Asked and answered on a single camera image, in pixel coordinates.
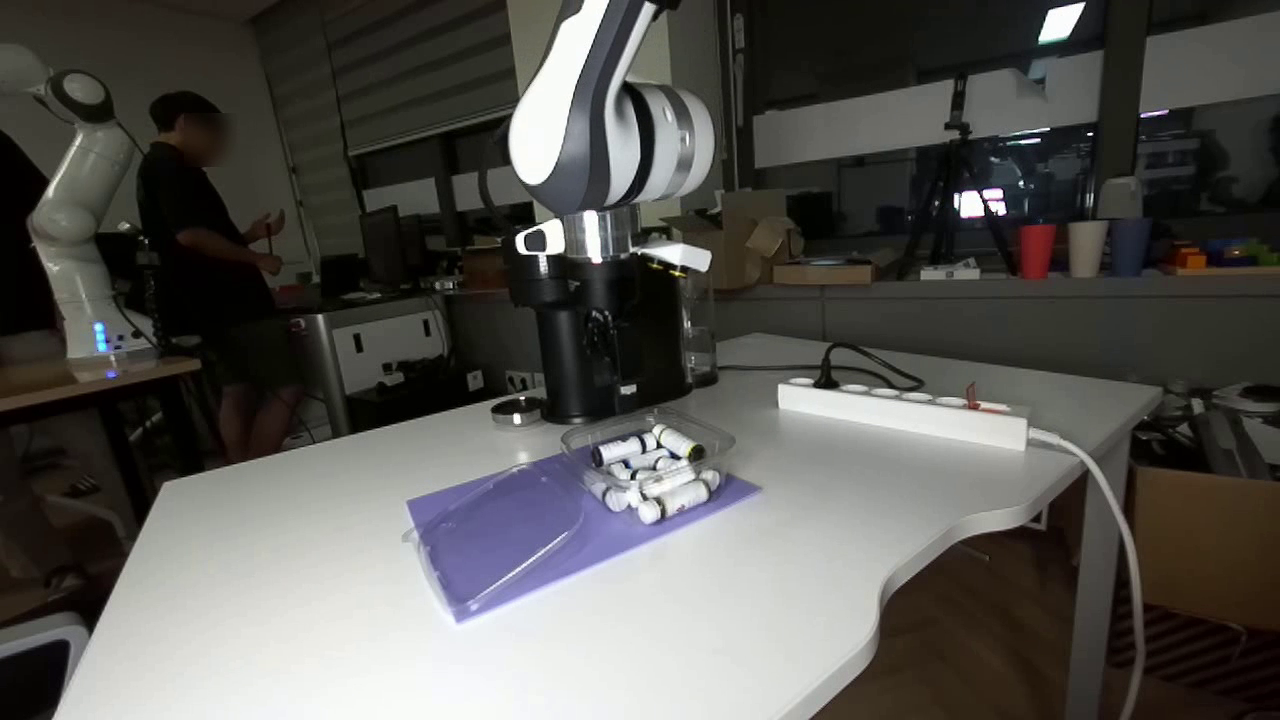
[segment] cardboard box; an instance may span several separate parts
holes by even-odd
[[[1166,613],[1280,631],[1280,483],[1134,468],[1145,597]]]
[[[871,265],[773,265],[773,285],[871,285]]]
[[[724,192],[714,218],[668,218],[683,243],[709,247],[709,288],[750,288],[776,254],[800,254],[785,192]]]

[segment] cup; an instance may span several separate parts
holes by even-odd
[[[1057,225],[1021,225],[1016,259],[1025,279],[1043,279],[1053,268]]]
[[[1117,216],[1108,238],[1112,238],[1112,270],[1138,274],[1148,265],[1150,218]]]
[[[1108,218],[1067,225],[1067,270],[1096,274],[1104,268]]]

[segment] purple mat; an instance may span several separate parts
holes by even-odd
[[[757,493],[757,483],[724,475],[709,502],[662,523],[639,523],[634,511],[614,515],[587,497],[579,473],[583,460],[559,450],[517,473],[406,499],[429,573],[453,621],[482,616]]]

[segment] curved white desk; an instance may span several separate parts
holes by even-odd
[[[749,337],[721,361],[819,349]],[[890,361],[1031,407],[1112,473],[1156,405],[1138,385]],[[473,623],[430,597],[405,499],[546,456],[559,428],[497,428],[473,405],[169,483],[60,717],[809,717],[871,661],[890,587],[964,535],[1025,523],[1078,465],[780,417],[780,375],[729,373],[683,399],[734,434],[750,499]],[[1104,673],[1108,533],[1083,562],[1104,583],[1078,583],[1071,717]]]

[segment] light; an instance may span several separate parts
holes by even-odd
[[[1078,14],[1083,14],[1083,0],[1049,8],[1036,42],[1067,38],[1075,32]]]

